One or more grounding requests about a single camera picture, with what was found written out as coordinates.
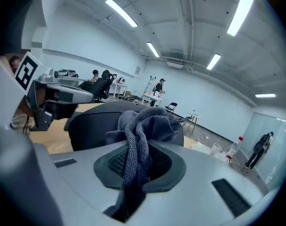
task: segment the gray towel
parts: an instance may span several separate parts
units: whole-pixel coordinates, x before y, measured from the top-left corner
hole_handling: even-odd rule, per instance
[[[105,134],[107,145],[127,139],[129,148],[124,168],[124,186],[142,186],[149,181],[152,159],[147,139],[172,142],[180,122],[161,107],[148,107],[140,113],[125,111],[118,120],[118,129]]]

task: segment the white plastic bottle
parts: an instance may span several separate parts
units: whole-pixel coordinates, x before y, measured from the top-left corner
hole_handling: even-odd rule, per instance
[[[234,142],[229,150],[227,151],[226,157],[228,158],[228,162],[230,162],[230,160],[233,158],[233,156],[239,151],[240,146],[241,146],[241,142],[242,142],[243,138],[239,137],[238,141]]]

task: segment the floor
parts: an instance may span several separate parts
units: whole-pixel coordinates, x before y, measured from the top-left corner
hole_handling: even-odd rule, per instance
[[[104,100],[104,102],[113,102],[113,101],[120,101],[118,98],[113,98],[113,95],[110,95],[109,98]],[[200,142],[208,147],[212,147],[214,143],[217,143],[222,147],[223,151],[228,151],[232,142],[197,125],[194,129],[192,134],[193,125],[189,128],[189,122],[183,126],[184,135],[194,141]],[[232,159],[232,164],[230,165],[234,170],[238,173],[242,174],[246,178],[250,179],[264,194],[267,194],[268,189],[257,173],[255,169],[253,170],[246,170],[244,164],[246,162],[246,157],[239,151],[234,158]]]

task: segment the white ceiling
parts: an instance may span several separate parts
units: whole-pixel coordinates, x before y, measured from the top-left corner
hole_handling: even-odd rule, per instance
[[[106,0],[65,0],[104,23],[138,53],[178,58],[253,100],[254,94],[286,93],[286,33],[266,0],[255,0],[235,37],[227,29],[239,0],[115,0],[138,23],[132,28]],[[222,55],[211,72],[213,55]]]

